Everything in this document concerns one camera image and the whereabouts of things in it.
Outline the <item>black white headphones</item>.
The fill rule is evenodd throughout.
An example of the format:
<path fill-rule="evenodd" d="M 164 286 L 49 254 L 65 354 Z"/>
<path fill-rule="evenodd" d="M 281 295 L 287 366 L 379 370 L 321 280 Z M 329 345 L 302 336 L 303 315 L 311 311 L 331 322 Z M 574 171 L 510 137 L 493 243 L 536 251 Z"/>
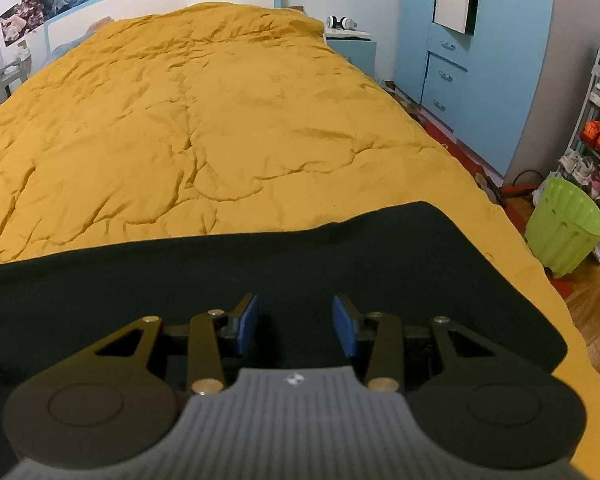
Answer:
<path fill-rule="evenodd" d="M 326 18 L 326 27 L 333 30 L 357 30 L 358 23 L 348 16 L 338 18 L 336 15 L 331 15 Z"/>

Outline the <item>green plastic waste bin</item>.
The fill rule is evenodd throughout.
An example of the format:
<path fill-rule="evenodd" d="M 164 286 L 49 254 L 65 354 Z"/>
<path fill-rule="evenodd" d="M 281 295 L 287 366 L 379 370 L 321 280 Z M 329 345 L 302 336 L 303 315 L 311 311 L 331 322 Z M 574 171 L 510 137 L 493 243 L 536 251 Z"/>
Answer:
<path fill-rule="evenodd" d="M 548 178 L 524 240 L 544 268 L 561 278 L 576 270 L 600 242 L 600 208 L 577 185 Z"/>

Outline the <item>blue nightstand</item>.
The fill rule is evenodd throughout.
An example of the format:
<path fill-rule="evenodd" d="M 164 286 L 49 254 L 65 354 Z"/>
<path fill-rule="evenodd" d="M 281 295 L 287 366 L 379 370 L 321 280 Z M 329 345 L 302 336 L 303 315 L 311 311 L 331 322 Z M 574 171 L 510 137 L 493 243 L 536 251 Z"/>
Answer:
<path fill-rule="evenodd" d="M 377 44 L 366 39 L 327 38 L 326 44 L 369 77 L 375 73 Z"/>

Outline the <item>yellow quilt bedspread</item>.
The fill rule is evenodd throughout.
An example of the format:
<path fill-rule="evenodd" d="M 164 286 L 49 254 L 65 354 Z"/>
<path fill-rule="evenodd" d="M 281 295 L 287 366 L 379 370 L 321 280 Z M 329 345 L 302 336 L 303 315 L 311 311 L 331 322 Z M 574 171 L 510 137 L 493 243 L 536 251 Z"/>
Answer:
<path fill-rule="evenodd" d="M 504 211 L 373 79 L 290 9 L 201 3 L 111 23 L 0 105 L 0 264 L 134 240 L 298 231 L 438 207 L 565 338 L 590 422 L 600 374 Z"/>

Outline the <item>grey plastic chair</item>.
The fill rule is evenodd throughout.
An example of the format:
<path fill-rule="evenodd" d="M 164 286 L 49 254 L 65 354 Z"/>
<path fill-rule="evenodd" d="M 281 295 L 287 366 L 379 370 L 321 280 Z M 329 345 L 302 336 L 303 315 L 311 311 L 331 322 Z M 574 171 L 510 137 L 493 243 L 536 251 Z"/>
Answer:
<path fill-rule="evenodd" d="M 12 96 L 12 85 L 16 82 L 23 84 L 28 79 L 31 62 L 27 58 L 15 58 L 12 62 L 0 68 L 0 99 L 7 100 Z"/>

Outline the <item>black pants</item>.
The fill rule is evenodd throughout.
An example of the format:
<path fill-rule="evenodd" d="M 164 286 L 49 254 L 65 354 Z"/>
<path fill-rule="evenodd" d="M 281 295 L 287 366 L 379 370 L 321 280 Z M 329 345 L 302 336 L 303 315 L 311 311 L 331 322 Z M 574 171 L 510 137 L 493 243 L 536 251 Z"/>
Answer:
<path fill-rule="evenodd" d="M 121 243 L 0 264 L 0 474 L 16 463 L 2 428 L 15 386 L 146 315 L 186 323 L 258 297 L 249 364 L 337 366 L 332 298 L 422 325 L 445 315 L 556 370 L 567 344 L 539 301 L 494 266 L 460 224 L 425 202 L 298 232 Z"/>

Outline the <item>blue white wardrobe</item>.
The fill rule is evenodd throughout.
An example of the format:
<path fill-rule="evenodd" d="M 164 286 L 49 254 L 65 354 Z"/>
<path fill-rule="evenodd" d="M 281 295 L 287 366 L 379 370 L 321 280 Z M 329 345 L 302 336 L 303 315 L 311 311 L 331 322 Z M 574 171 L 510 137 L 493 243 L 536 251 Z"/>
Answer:
<path fill-rule="evenodd" d="M 398 88 L 505 176 L 544 64 L 554 0 L 400 0 Z"/>

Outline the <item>blue pillow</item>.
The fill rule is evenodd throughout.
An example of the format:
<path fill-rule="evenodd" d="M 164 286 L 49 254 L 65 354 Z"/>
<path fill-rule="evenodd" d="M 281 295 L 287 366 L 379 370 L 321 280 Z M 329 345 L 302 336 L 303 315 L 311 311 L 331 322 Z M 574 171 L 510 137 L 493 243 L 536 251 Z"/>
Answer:
<path fill-rule="evenodd" d="M 40 67 L 43 68 L 58 60 L 72 48 L 92 36 L 100 28 L 113 23 L 114 18 L 104 16 L 91 25 L 86 26 L 86 21 L 78 10 L 70 11 L 64 16 L 51 18 L 43 26 L 43 47 L 45 58 Z"/>

